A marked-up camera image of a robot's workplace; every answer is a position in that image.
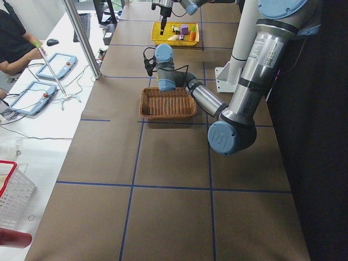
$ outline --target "yellow bin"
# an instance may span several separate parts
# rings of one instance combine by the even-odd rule
[[[175,40],[168,41],[168,38],[175,35],[172,30],[172,26],[175,26],[180,29],[180,25],[187,24],[189,27],[189,32],[192,31],[193,28],[196,28],[196,38],[194,41],[190,41],[190,34],[184,36],[184,40]],[[160,44],[168,44],[170,46],[194,46],[200,41],[200,34],[198,31],[197,23],[187,23],[187,22],[167,22],[163,35],[160,35],[161,30],[161,22],[154,22],[152,27],[152,36],[151,40],[154,41],[156,45]]]

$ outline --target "red cylinder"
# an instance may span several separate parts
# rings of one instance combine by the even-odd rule
[[[25,248],[32,240],[32,235],[28,233],[0,228],[0,246]]]

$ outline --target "purple object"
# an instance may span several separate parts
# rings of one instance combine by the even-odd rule
[[[187,24],[180,25],[180,30],[181,30],[181,34],[184,34],[184,35],[189,34],[189,27]]]

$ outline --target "computer mouse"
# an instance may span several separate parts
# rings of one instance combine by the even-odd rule
[[[57,39],[48,39],[46,44],[47,46],[52,46],[52,45],[59,44],[59,41]]]

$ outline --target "black shirt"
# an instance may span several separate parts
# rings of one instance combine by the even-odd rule
[[[25,33],[23,25],[4,10],[0,10],[0,63],[13,63],[35,48],[23,39],[22,35]]]

